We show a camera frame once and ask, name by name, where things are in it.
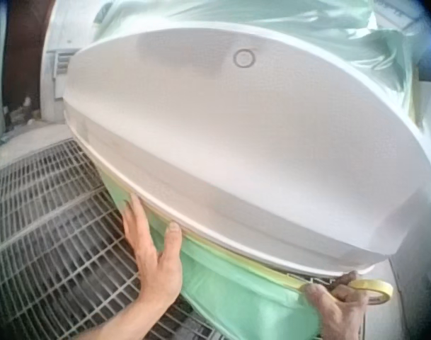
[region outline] finger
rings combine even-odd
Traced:
[[[129,243],[132,245],[133,237],[136,235],[135,230],[133,228],[133,226],[135,226],[135,219],[134,219],[132,207],[128,202],[126,202],[125,204],[125,209],[122,214],[122,221],[124,224],[124,232],[125,232],[127,241],[129,241]]]
[[[143,206],[139,201],[139,198],[135,194],[131,194],[132,207],[135,222],[137,224],[137,242],[138,251],[151,251],[151,248],[155,249],[154,243],[152,242],[151,232],[149,231],[149,223],[147,221],[146,213],[144,212]]]
[[[354,288],[347,287],[346,285],[339,285],[330,293],[340,301],[351,302],[352,297],[356,294],[356,290]]]
[[[333,296],[323,285],[310,283],[303,288],[308,301],[322,314],[322,317],[333,315],[338,306]]]
[[[124,213],[122,214],[122,225],[124,226],[125,238],[130,243],[129,222],[127,221],[127,218],[125,217]]]
[[[182,230],[176,222],[171,222],[166,228],[165,249],[163,258],[165,261],[179,259],[180,248],[182,247]]]
[[[328,286],[328,290],[333,290],[339,285],[348,285],[350,281],[357,280],[360,277],[357,271],[351,271],[350,273],[344,274],[343,276],[337,278],[335,282]]]
[[[360,307],[366,307],[369,304],[369,294],[366,290],[354,289],[354,293],[347,297],[346,302],[355,302]]]

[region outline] human hand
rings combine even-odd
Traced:
[[[139,301],[168,308],[182,288],[182,263],[179,258],[182,231],[176,222],[170,223],[165,233],[165,248],[158,253],[142,204],[133,194],[131,201],[122,214],[122,221],[141,277]]]
[[[323,285],[304,286],[306,298],[321,313],[324,340],[358,340],[369,298],[365,291],[347,286],[353,280],[354,271],[341,276],[328,287],[331,293]]]

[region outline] concrete floor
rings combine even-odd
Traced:
[[[0,167],[14,159],[71,137],[66,125],[41,122],[26,125],[13,135],[6,144],[0,147]],[[396,287],[396,279],[389,261],[378,263],[365,277],[382,279]],[[395,289],[395,295],[390,302],[368,308],[365,334],[366,340],[403,340],[407,338],[403,323],[401,297],[397,289]]]
[[[35,121],[7,134],[8,142],[0,146],[0,168],[14,159],[72,137],[65,124]]]

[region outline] plastic cover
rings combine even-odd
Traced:
[[[370,0],[118,0],[104,11],[96,40],[135,33],[157,21],[242,23],[292,35],[369,76],[420,126],[410,43],[397,30],[377,28]]]
[[[377,28],[369,0],[116,1],[106,10],[97,40],[136,33],[157,21],[242,23],[293,35],[369,76],[416,122],[410,49],[399,32]],[[127,191],[104,174],[103,180],[122,209]],[[148,214],[160,248],[165,224],[155,213]],[[231,340],[303,340],[317,333],[317,311],[300,292],[248,270],[227,251],[186,238],[181,259],[183,295]]]

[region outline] fingernail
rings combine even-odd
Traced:
[[[178,225],[176,222],[172,222],[172,223],[170,223],[170,225],[168,226],[168,230],[169,230],[170,232],[177,232],[177,231],[179,231],[179,229],[180,229],[180,227],[179,227],[179,225]]]

